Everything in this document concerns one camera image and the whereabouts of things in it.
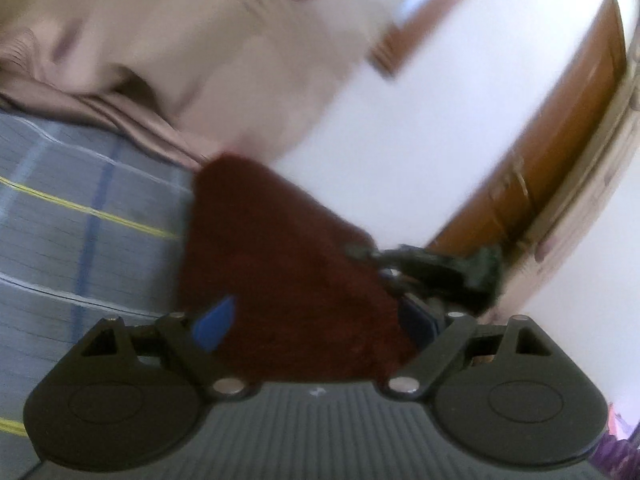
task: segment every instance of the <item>red cloth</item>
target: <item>red cloth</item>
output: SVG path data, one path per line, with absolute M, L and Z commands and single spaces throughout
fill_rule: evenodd
M 237 299 L 217 355 L 250 381 L 383 381 L 414 354 L 375 270 L 348 259 L 372 245 L 260 164 L 223 156 L 194 182 L 178 299 L 185 310 Z

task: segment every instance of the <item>folded cloth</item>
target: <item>folded cloth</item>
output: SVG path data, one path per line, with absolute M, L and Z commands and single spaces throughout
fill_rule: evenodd
M 416 349 L 375 270 L 369 235 L 268 168 L 222 156 L 196 176 L 178 285 L 183 309 L 236 298 L 217 355 L 250 381 L 383 381 Z
M 224 151 L 266 162 L 378 37 L 350 20 L 297 0 L 0 0 L 0 107 L 124 131 L 193 169 Z

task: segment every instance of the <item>blue stripe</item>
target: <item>blue stripe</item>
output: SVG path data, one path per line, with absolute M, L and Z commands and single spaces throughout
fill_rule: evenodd
M 118 160 L 122 145 L 122 138 L 119 137 L 116 140 L 112 152 L 109 154 L 109 158 L 111 160 Z M 104 208 L 104 205 L 107 202 L 109 184 L 113 180 L 114 171 L 115 164 L 105 164 L 104 168 L 102 168 L 102 174 L 98 181 L 94 199 L 91 202 L 91 208 L 97 211 L 102 211 L 102 208 Z M 78 260 L 78 276 L 76 277 L 75 289 L 75 293 L 78 296 L 85 296 L 89 289 L 89 276 L 91 275 L 91 268 L 94 263 L 95 244 L 97 242 L 99 229 L 100 219 L 97 216 L 89 215 L 84 229 L 84 244 L 82 245 L 82 252 L 80 253 L 80 259 Z M 82 328 L 84 327 L 84 308 L 80 305 L 75 305 L 72 309 L 71 316 L 71 341 L 75 344 L 82 337 Z

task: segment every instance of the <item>blue gripper pad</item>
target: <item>blue gripper pad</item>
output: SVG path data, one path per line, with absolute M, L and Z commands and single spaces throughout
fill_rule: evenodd
M 206 352 L 213 352 L 234 323 L 236 302 L 232 296 L 215 304 L 191 326 L 191 335 Z

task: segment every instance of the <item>dark green object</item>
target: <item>dark green object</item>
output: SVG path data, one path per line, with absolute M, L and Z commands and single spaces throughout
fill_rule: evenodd
M 406 245 L 387 251 L 348 246 L 346 253 L 376 266 L 390 291 L 398 296 L 407 293 L 420 298 L 435 296 L 478 316 L 500 295 L 503 275 L 500 247 L 483 247 L 467 258 L 443 256 Z

